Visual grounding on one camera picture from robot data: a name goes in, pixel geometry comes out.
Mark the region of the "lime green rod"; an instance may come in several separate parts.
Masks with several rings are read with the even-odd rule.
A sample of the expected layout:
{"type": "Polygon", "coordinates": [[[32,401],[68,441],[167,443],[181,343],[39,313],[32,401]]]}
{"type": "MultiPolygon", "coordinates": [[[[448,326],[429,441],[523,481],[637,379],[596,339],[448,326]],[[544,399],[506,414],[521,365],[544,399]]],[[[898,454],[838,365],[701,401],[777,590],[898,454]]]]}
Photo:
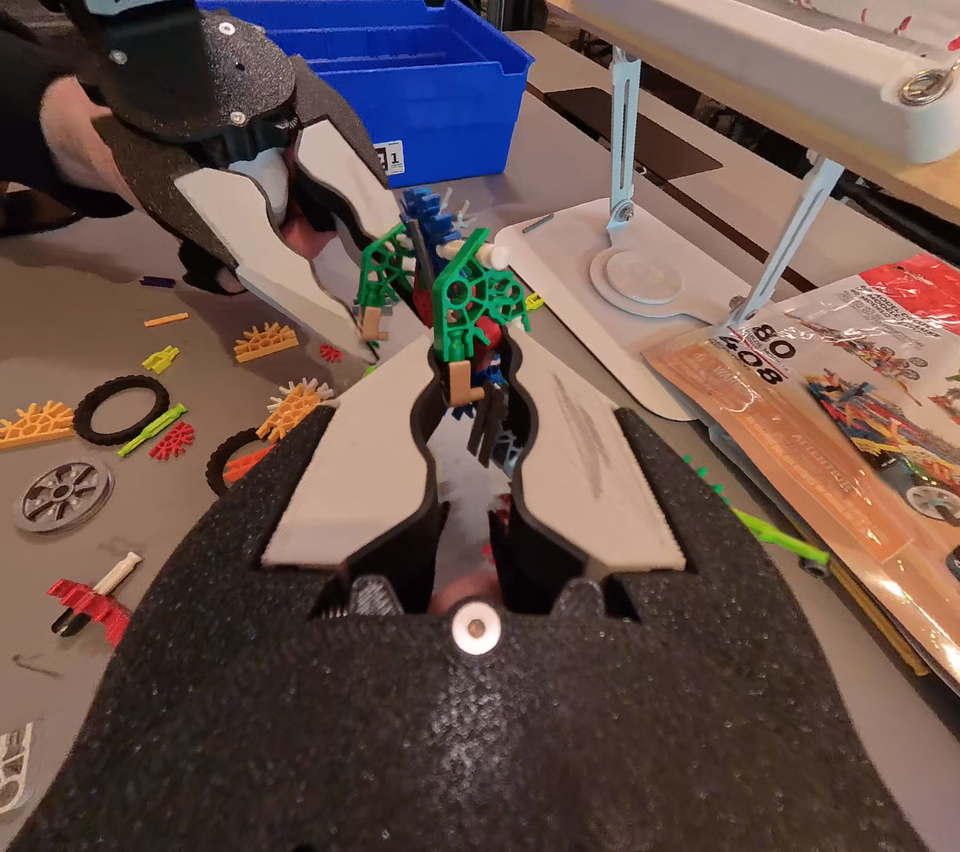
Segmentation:
{"type": "Polygon", "coordinates": [[[119,458],[125,458],[130,453],[137,450],[149,439],[160,436],[187,412],[188,409],[182,403],[172,406],[167,411],[150,421],[147,426],[144,426],[134,438],[131,438],[126,442],[126,444],[117,450],[116,455],[119,458]]]}

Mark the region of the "red toy axle assembly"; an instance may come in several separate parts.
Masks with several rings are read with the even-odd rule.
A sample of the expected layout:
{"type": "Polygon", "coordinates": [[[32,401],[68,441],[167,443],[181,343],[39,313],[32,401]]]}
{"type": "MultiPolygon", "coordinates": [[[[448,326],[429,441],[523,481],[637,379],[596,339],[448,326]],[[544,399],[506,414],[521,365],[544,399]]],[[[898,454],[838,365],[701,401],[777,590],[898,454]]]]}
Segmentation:
{"type": "Polygon", "coordinates": [[[142,557],[130,551],[95,585],[61,578],[46,592],[63,612],[51,624],[60,638],[76,636],[90,623],[99,624],[105,641],[116,650],[129,625],[131,611],[114,596],[115,590],[137,569],[142,557]]]}

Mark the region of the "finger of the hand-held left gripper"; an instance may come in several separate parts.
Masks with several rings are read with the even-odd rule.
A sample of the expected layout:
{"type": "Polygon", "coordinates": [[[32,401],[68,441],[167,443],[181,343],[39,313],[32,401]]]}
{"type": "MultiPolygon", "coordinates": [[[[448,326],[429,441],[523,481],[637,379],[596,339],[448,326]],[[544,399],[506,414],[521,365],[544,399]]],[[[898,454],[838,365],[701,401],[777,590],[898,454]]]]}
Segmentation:
{"type": "Polygon", "coordinates": [[[303,128],[295,146],[296,182],[305,212],[325,211],[345,246],[367,248],[401,224],[401,207],[382,178],[336,126],[324,119],[303,128]]]}
{"type": "Polygon", "coordinates": [[[331,296],[312,264],[287,246],[254,179],[204,167],[179,176],[174,186],[234,258],[245,289],[343,354],[376,359],[359,337],[352,309],[331,296]]]}

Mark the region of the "person's left forearm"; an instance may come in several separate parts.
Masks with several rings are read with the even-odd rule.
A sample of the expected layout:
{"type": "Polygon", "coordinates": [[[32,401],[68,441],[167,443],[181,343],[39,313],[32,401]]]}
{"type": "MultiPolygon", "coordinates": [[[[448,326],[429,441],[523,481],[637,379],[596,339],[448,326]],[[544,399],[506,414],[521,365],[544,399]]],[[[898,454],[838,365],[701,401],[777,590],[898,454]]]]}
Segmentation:
{"type": "Polygon", "coordinates": [[[65,76],[78,79],[70,58],[2,13],[1,178],[24,188],[2,198],[2,238],[62,229],[84,218],[119,218],[135,210],[116,194],[73,186],[59,174],[43,137],[40,109],[48,86],[65,76]]]}

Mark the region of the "printed toy packaging bag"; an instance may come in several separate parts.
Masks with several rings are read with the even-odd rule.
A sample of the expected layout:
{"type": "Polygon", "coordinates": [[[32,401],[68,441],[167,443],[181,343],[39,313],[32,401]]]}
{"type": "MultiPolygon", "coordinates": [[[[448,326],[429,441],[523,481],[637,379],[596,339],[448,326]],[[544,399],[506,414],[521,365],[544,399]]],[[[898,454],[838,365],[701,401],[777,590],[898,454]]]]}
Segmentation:
{"type": "Polygon", "coordinates": [[[958,266],[876,266],[645,358],[958,689],[958,266]]]}

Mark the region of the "person's left hand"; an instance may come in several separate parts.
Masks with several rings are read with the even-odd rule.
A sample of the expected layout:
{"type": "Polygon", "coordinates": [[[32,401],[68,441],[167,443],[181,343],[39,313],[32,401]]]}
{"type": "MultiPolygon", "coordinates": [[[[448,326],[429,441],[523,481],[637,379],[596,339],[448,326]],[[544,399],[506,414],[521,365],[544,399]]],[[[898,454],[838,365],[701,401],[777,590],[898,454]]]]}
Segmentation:
{"type": "MultiPolygon", "coordinates": [[[[112,115],[109,108],[94,104],[73,75],[55,78],[44,91],[39,109],[43,137],[64,181],[84,189],[114,194],[132,209],[146,212],[124,180],[114,155],[94,123],[112,115]]],[[[298,211],[289,212],[280,228],[284,242],[294,252],[315,260],[336,236],[317,232],[298,211]]],[[[187,267],[190,282],[215,294],[235,295],[246,291],[231,270],[214,265],[187,267]]]]}

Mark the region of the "black toy tire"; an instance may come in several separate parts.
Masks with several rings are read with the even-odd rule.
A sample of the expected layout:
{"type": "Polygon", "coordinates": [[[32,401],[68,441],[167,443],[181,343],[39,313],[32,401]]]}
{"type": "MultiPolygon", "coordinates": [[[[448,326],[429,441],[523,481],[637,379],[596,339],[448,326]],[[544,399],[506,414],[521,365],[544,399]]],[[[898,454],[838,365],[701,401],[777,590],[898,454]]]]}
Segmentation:
{"type": "Polygon", "coordinates": [[[128,375],[110,379],[88,392],[78,403],[74,412],[73,427],[82,440],[99,446],[123,446],[138,438],[155,420],[166,414],[171,399],[166,387],[156,378],[143,375],[128,375]],[[93,427],[93,417],[104,402],[114,396],[130,391],[149,391],[154,399],[151,410],[131,426],[113,432],[101,432],[93,427]]]}
{"type": "Polygon", "coordinates": [[[225,496],[233,486],[239,483],[245,475],[234,485],[225,486],[222,473],[227,461],[244,456],[273,443],[262,441],[257,437],[255,428],[242,429],[225,438],[212,452],[206,465],[205,478],[211,491],[219,498],[225,496]]]}

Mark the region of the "white snowflake connector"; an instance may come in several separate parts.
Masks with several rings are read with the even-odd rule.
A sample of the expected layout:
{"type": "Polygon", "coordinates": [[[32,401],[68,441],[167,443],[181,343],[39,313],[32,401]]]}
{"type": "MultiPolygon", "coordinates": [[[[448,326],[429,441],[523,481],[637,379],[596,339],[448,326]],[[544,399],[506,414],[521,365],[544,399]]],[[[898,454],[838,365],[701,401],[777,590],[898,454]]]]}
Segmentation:
{"type": "Polygon", "coordinates": [[[318,378],[302,378],[299,382],[289,381],[287,386],[279,388],[280,395],[272,397],[269,404],[269,410],[275,412],[279,409],[312,409],[318,404],[330,402],[337,398],[335,391],[325,382],[319,382],[318,378]]]}

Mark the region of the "yellow fan connector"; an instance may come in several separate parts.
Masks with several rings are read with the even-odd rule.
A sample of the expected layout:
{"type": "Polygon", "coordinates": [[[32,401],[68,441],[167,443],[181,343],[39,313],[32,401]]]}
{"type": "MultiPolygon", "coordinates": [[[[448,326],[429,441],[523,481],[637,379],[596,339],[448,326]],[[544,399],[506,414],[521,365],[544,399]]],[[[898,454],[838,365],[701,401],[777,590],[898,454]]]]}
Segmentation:
{"type": "Polygon", "coordinates": [[[256,436],[270,443],[277,443],[287,436],[297,425],[299,425],[308,414],[310,414],[318,404],[312,408],[287,409],[285,407],[276,411],[271,411],[268,404],[268,416],[266,420],[255,430],[256,436]]]}

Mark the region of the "grey spoked toy wheel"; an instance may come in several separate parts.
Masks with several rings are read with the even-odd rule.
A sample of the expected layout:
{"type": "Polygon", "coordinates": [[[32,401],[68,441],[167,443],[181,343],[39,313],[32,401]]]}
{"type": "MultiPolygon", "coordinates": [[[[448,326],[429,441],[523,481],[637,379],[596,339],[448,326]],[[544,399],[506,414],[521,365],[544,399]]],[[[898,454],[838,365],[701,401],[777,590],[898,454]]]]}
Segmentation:
{"type": "Polygon", "coordinates": [[[72,460],[37,477],[13,507],[18,531],[65,534],[90,522],[114,492],[114,471],[97,459],[72,460]]]}

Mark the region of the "blue tagged plastic bin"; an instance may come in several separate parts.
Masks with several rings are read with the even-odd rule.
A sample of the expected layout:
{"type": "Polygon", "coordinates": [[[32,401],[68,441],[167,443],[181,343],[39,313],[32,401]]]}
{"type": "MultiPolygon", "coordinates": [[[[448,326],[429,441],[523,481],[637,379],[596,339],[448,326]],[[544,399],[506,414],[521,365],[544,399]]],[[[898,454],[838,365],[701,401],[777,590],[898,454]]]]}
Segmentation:
{"type": "Polygon", "coordinates": [[[303,58],[394,189],[504,172],[532,56],[459,0],[197,0],[303,58]]]}

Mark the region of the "white adjustable book stand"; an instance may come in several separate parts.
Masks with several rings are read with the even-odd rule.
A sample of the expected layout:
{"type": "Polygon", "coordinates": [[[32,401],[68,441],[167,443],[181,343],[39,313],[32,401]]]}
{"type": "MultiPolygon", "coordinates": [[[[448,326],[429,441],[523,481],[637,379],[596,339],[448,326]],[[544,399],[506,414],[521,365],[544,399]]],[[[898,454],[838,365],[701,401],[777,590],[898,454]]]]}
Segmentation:
{"type": "MultiPolygon", "coordinates": [[[[929,56],[750,1],[580,1],[907,164],[958,153],[958,52],[929,56]]],[[[769,300],[831,189],[852,170],[815,152],[748,286],[633,202],[640,79],[652,65],[617,45],[613,53],[610,197],[558,210],[529,234],[522,234],[529,222],[512,226],[497,239],[511,247],[523,280],[632,399],[661,418],[689,422],[700,409],[650,367],[646,350],[677,336],[684,318],[724,325],[769,300]]]]}

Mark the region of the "colourful construction toy dinosaur model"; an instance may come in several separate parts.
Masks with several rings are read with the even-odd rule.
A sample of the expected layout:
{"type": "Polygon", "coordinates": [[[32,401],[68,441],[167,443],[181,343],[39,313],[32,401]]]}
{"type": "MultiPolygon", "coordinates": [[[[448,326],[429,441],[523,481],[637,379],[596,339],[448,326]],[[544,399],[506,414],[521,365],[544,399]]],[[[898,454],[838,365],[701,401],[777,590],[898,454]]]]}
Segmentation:
{"type": "Polygon", "coordinates": [[[399,223],[362,252],[355,312],[362,339],[378,344],[387,339],[379,329],[383,309],[408,300],[432,329],[448,406],[482,408],[474,426],[491,433],[490,447],[512,466],[522,443],[490,415],[510,396],[501,341],[508,328],[529,330],[527,296],[509,252],[488,242],[485,228],[462,237],[447,202],[425,186],[403,191],[399,223]]]}

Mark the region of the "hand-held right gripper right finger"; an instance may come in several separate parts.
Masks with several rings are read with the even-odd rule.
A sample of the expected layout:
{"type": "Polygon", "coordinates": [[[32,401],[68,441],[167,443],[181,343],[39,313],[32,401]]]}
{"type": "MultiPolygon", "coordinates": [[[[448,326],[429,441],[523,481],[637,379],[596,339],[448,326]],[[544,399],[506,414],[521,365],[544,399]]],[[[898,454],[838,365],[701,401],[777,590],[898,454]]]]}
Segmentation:
{"type": "Polygon", "coordinates": [[[546,614],[574,580],[685,572],[668,521],[613,402],[536,342],[506,332],[496,396],[506,408],[490,449],[510,483],[505,519],[490,520],[503,599],[546,614]]]}

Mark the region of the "orange connector piece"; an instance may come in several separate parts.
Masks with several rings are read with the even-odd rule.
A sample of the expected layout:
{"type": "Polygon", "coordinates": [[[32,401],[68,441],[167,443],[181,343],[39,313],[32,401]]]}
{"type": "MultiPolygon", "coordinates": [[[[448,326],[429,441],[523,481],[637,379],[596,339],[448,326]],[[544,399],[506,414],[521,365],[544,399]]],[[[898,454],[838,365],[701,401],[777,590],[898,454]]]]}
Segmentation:
{"type": "Polygon", "coordinates": [[[239,455],[228,460],[222,469],[222,480],[224,485],[226,487],[230,487],[239,482],[274,448],[275,444],[270,444],[258,450],[246,453],[244,455],[239,455]]]}

